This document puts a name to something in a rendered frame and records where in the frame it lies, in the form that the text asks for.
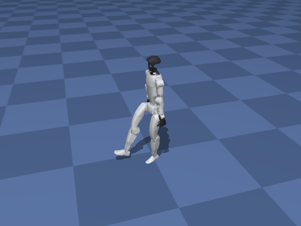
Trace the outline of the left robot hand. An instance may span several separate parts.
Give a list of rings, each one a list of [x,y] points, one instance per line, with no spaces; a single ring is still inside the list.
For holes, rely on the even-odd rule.
[[[161,119],[161,117],[159,116],[159,124],[157,126],[159,126],[160,128],[163,127],[164,125],[166,125],[166,120],[165,118]]]

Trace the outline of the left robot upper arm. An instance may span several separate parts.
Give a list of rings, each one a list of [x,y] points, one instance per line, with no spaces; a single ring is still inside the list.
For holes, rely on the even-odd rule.
[[[159,104],[160,99],[163,99],[163,95],[164,95],[164,91],[163,91],[164,81],[161,78],[156,78],[155,86],[157,88],[157,95],[158,95],[158,97],[155,99],[155,102]]]

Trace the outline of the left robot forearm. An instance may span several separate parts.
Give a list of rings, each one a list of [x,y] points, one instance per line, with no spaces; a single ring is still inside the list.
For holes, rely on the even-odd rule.
[[[161,119],[165,118],[164,116],[164,101],[163,99],[160,99],[159,104],[158,104],[158,114],[161,117]]]

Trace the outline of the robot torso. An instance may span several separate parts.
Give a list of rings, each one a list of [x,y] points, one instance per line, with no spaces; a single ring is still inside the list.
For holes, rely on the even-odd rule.
[[[155,99],[158,97],[157,95],[157,88],[155,86],[155,79],[162,78],[162,75],[158,75],[153,73],[154,75],[150,75],[151,71],[148,71],[146,74],[146,87],[147,87],[147,94],[150,99],[150,102],[147,103],[147,110],[150,114],[154,114],[155,111],[158,110],[158,104],[155,102]],[[155,75],[156,74],[156,75]]]

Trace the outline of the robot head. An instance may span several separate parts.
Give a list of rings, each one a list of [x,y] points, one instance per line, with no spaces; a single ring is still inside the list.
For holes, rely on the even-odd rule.
[[[151,71],[150,75],[154,75],[153,73],[160,75],[160,73],[157,71],[157,68],[154,67],[154,65],[159,64],[161,62],[160,58],[158,56],[150,56],[146,60],[148,61],[148,69],[149,71]]]

